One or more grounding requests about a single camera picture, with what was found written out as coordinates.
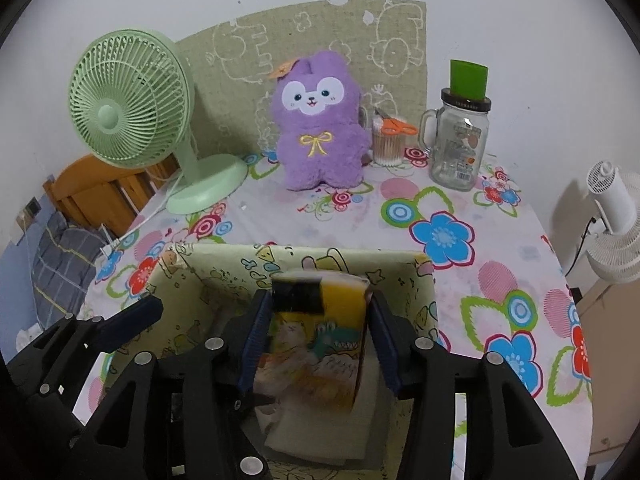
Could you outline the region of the yellow cartoon tissue pack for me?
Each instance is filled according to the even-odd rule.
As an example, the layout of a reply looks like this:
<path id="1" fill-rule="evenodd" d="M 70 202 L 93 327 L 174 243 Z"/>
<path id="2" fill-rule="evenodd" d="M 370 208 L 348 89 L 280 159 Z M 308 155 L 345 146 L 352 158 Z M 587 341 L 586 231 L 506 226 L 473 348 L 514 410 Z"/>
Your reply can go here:
<path id="1" fill-rule="evenodd" d="M 359 386 L 370 282 L 338 271 L 288 271 L 274 278 L 270 298 L 254 391 L 349 411 Z"/>

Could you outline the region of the white towel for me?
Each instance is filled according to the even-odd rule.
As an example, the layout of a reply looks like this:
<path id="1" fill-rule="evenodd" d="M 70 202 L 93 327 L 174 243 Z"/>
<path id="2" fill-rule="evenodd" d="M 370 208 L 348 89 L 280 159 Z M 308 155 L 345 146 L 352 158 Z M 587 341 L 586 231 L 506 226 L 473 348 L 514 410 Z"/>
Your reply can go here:
<path id="1" fill-rule="evenodd" d="M 348 412 L 285 400 L 256 408 L 265 446 L 311 462 L 341 465 L 366 456 L 378 396 L 380 367 L 374 352 L 363 358 L 355 403 Z"/>

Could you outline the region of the grey plaid pillow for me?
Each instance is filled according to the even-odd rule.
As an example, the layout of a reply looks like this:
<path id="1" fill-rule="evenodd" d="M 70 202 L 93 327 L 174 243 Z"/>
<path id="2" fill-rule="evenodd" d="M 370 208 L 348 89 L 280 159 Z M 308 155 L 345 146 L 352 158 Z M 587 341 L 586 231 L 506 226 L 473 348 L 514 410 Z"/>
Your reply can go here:
<path id="1" fill-rule="evenodd" d="M 79 313 L 105 245 L 99 231 L 78 226 L 62 212 L 49 218 L 32 263 L 36 318 L 43 330 Z"/>

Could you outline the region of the green desk fan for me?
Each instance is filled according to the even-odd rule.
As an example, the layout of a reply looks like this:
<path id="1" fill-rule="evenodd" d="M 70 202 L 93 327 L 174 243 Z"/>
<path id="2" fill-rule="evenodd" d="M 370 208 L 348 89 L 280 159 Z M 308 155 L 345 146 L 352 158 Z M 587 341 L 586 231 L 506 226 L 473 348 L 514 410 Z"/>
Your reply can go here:
<path id="1" fill-rule="evenodd" d="M 180 176 L 166 198 L 172 214 L 213 206 L 248 173 L 238 156 L 198 156 L 191 130 L 194 105 L 189 62 L 159 32 L 109 32 L 90 44 L 70 76 L 70 119 L 96 158 L 117 168 L 145 169 L 175 157 Z"/>

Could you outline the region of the wall power socket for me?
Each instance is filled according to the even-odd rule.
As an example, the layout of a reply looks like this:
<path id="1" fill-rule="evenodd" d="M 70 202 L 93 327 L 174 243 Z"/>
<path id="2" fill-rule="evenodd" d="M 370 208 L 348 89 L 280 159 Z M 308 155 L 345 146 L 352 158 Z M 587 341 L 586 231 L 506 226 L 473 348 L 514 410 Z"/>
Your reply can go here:
<path id="1" fill-rule="evenodd" d="M 37 214 L 41 211 L 41 205 L 39 200 L 33 197 L 25 206 L 24 211 L 26 211 L 32 218 L 36 218 Z"/>

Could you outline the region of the glass mason jar mug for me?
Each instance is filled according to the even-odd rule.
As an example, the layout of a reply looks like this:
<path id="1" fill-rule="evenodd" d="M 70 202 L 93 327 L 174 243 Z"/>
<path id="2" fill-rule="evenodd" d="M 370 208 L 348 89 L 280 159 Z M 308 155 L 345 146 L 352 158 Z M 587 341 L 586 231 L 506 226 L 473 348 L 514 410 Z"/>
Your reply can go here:
<path id="1" fill-rule="evenodd" d="M 418 142 L 427 152 L 427 168 L 434 182 L 469 191 L 480 172 L 489 130 L 491 100 L 440 92 L 442 107 L 426 110 L 420 120 Z"/>

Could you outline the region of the green cup on jar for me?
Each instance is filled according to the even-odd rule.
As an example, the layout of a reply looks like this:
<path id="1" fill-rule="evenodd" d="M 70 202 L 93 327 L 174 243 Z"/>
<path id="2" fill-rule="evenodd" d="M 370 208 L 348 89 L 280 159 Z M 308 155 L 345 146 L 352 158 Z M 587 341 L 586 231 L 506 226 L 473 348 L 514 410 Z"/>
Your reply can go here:
<path id="1" fill-rule="evenodd" d="M 486 98 L 487 66 L 451 60 L 449 75 L 449 89 L 454 96 L 472 101 L 483 101 Z"/>

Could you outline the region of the white standing fan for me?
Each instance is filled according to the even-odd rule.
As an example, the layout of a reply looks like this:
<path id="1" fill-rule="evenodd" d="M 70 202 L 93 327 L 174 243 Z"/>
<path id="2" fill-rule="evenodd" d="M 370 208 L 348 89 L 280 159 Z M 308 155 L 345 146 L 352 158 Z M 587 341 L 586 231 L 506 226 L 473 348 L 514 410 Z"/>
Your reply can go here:
<path id="1" fill-rule="evenodd" d="M 611 284 L 639 278 L 639 175 L 608 160 L 587 174 L 597 221 L 588 231 L 587 258 L 597 276 Z"/>

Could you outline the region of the orange small scissors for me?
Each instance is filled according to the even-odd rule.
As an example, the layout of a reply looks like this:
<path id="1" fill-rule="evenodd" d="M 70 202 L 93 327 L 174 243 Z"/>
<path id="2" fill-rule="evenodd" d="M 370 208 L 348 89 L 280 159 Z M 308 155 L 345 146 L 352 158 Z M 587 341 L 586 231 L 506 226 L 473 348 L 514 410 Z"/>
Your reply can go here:
<path id="1" fill-rule="evenodd" d="M 408 122 L 390 116 L 378 108 L 375 110 L 375 113 L 382 118 L 380 133 L 386 136 L 397 136 L 398 134 L 402 134 L 403 136 L 416 136 L 418 134 L 418 128 L 408 124 Z"/>

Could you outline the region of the wooden bed headboard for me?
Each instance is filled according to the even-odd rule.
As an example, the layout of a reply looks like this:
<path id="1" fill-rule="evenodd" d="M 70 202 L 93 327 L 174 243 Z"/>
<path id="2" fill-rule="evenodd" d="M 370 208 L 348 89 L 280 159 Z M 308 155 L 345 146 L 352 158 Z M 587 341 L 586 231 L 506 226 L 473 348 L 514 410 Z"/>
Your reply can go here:
<path id="1" fill-rule="evenodd" d="M 54 208 L 84 228 L 123 236 L 164 181 L 178 170 L 174 155 L 146 169 L 122 169 L 96 156 L 77 159 L 43 183 Z"/>

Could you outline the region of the beige door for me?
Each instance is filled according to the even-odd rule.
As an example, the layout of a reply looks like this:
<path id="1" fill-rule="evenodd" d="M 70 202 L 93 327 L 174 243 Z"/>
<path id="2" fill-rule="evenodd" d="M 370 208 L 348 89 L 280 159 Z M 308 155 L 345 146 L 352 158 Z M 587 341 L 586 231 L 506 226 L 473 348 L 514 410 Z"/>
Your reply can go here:
<path id="1" fill-rule="evenodd" d="M 639 283 L 597 282 L 577 304 L 592 379 L 589 465 L 620 455 L 639 422 Z"/>

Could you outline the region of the floral tablecloth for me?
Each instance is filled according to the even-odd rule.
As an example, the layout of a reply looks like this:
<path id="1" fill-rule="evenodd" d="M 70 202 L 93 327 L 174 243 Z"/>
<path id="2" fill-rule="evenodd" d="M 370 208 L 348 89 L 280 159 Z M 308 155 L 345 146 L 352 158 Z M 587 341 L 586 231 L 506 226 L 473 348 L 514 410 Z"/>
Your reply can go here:
<path id="1" fill-rule="evenodd" d="M 592 385 L 574 299 L 548 237 L 518 185 L 486 157 L 468 192 L 434 183 L 409 148 L 399 166 L 369 165 L 356 188 L 292 192 L 273 154 L 251 154 L 228 198 L 176 216 L 153 198 L 128 236 L 98 262 L 79 315 L 133 304 L 174 243 L 422 252 L 431 260 L 437 332 L 451 352 L 500 354 L 558 434 L 578 474 L 587 468 Z"/>

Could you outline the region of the cotton swab container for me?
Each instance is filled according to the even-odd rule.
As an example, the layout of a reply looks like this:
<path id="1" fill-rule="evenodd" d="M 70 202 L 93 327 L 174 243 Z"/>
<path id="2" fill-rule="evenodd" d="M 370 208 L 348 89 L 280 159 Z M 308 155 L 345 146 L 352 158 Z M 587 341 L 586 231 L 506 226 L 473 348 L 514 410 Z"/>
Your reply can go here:
<path id="1" fill-rule="evenodd" d="M 372 157 L 373 161 L 383 167 L 395 167 L 404 158 L 406 136 L 386 136 L 380 133 L 382 118 L 375 117 L 372 122 Z"/>

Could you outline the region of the purple plush bunny toy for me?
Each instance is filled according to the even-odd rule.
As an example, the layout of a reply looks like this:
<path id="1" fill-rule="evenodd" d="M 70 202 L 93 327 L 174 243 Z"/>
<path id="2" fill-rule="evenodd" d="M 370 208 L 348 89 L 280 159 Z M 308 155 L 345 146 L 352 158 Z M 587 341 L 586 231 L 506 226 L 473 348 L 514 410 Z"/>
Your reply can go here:
<path id="1" fill-rule="evenodd" d="M 371 139 L 360 125 L 359 107 L 360 87 L 337 52 L 319 51 L 280 70 L 271 114 L 288 190 L 360 185 Z"/>

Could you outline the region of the green cartoon puzzle board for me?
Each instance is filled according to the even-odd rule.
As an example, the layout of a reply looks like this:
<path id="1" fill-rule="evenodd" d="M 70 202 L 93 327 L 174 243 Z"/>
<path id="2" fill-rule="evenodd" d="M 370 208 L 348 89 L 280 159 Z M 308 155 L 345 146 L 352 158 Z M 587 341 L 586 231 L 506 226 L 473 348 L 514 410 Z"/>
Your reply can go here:
<path id="1" fill-rule="evenodd" d="M 272 152 L 272 73 L 331 50 L 361 89 L 360 124 L 378 110 L 417 124 L 427 101 L 427 7 L 420 0 L 318 0 L 235 18 L 180 40 L 189 62 L 198 154 Z"/>

